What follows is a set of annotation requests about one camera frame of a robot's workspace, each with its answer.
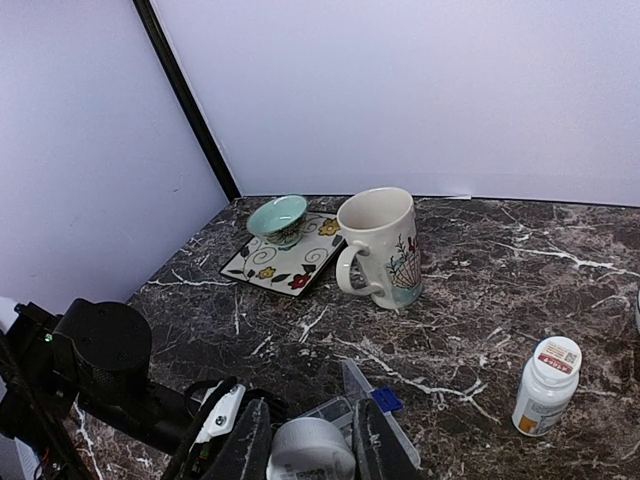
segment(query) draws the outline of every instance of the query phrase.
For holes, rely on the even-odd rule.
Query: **white backdrop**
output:
[[[0,296],[124,300],[226,203],[130,0],[0,2]]]
[[[636,0],[155,0],[244,194],[640,205]]]

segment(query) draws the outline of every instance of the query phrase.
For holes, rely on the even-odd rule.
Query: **dark marble surface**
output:
[[[351,357],[404,400],[424,478],[640,478],[640,210],[419,199],[425,291],[396,312],[342,293],[333,268],[301,299],[220,277],[263,200],[229,206],[132,298],[153,327],[152,378],[182,389],[234,374],[300,413],[341,392],[338,361]],[[562,423],[530,439],[510,415],[525,361],[551,335],[582,348],[580,386]],[[157,478],[166,464],[88,416],[78,427],[100,478]]]

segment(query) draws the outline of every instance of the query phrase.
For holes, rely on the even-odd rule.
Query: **blue plastic piece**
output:
[[[371,392],[382,413],[395,412],[404,408],[404,404],[396,396],[391,387],[383,387]]]

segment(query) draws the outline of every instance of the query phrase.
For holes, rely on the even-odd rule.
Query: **red flower design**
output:
[[[288,285],[291,287],[291,290],[296,290],[298,288],[303,288],[307,283],[309,283],[309,280],[311,280],[311,275],[308,273],[305,273],[304,275],[296,273],[293,276],[293,280],[290,281]]]

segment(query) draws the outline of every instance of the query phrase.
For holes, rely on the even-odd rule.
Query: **white ceramic mug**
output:
[[[420,296],[420,249],[409,192],[384,187],[358,193],[342,204],[338,223],[349,244],[336,266],[344,292],[371,295],[379,306],[392,309],[406,307]],[[351,285],[354,259],[367,284],[364,288]]]

